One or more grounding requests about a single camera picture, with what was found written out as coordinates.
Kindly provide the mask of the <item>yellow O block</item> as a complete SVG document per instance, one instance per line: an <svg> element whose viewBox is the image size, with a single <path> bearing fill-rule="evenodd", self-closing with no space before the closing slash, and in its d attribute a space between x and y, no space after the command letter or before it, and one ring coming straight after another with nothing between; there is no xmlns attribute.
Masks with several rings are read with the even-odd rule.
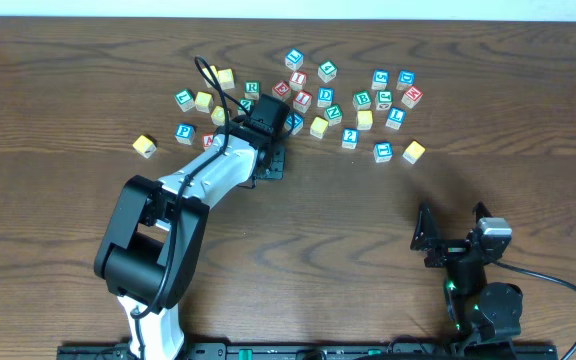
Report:
<svg viewBox="0 0 576 360"><path fill-rule="evenodd" d="M226 122L226 118L230 115L228 108L222 106L216 106L211 113L212 123L216 126L223 126Z"/></svg>

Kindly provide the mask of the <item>yellow C block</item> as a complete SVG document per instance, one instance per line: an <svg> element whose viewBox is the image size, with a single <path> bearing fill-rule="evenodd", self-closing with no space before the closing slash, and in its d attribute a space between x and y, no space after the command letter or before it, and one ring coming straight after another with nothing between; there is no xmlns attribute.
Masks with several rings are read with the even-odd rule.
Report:
<svg viewBox="0 0 576 360"><path fill-rule="evenodd" d="M323 139L329 127L329 122L321 117L315 117L310 126L310 135L318 139Z"/></svg>

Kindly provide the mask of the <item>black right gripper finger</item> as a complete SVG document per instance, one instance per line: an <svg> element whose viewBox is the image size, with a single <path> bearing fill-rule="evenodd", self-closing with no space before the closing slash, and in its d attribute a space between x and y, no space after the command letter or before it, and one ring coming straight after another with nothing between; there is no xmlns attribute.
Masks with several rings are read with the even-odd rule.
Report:
<svg viewBox="0 0 576 360"><path fill-rule="evenodd" d="M440 242L441 235L435 218L431 214L428 204L421 203L410 249L413 251L429 251L438 247Z"/></svg>
<svg viewBox="0 0 576 360"><path fill-rule="evenodd" d="M491 218L492 214L485 206L485 204L479 201L472 210L473 214L475 215L475 223L478 224L481 219L484 218Z"/></svg>

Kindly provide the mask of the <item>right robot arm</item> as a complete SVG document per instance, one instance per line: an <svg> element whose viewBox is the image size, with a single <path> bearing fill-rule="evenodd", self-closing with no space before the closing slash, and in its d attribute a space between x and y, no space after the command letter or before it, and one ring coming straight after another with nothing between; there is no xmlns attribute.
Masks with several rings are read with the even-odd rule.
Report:
<svg viewBox="0 0 576 360"><path fill-rule="evenodd" d="M459 337L451 351L463 355L469 347L499 343L521 333L523 293L510 283L487 280L485 266L499 260L512 240L512 229L479 202L475 227L460 239L445 239L427 204L422 203L410 249L426 254L427 268L446 270L443 291Z"/></svg>

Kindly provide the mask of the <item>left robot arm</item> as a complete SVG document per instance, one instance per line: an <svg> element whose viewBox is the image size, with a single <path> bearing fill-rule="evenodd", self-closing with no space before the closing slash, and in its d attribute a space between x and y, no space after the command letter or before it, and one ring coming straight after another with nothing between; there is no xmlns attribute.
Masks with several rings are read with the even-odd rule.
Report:
<svg viewBox="0 0 576 360"><path fill-rule="evenodd" d="M212 145L177 172L123 186L94 260L129 320L129 354L175 359L185 336L179 302L194 275L210 210L233 188L282 176L289 106L262 95L218 127Z"/></svg>

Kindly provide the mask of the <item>green R block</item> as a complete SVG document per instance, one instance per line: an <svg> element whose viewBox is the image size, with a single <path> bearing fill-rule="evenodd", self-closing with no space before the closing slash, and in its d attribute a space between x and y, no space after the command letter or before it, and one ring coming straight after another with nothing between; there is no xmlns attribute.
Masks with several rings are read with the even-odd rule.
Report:
<svg viewBox="0 0 576 360"><path fill-rule="evenodd" d="M244 83L244 97L250 100L258 100L261 94L259 81L246 81Z"/></svg>

